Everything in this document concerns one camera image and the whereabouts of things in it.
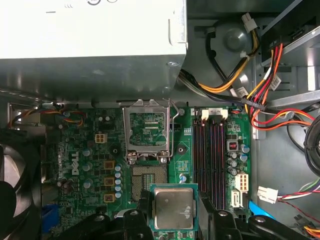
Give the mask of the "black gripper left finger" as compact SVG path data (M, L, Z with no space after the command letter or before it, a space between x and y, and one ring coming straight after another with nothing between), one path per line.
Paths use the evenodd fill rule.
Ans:
M83 221L79 230L81 240L152 240L149 227L151 215L151 193L142 190L137 208L126 209L111 220L106 215L97 214Z

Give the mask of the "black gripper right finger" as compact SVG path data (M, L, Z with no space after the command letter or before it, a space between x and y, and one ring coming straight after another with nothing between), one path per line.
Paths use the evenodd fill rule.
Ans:
M204 192L198 192L198 226L205 240L303 240L304 236L264 215L247 222L226 210L216 209Z

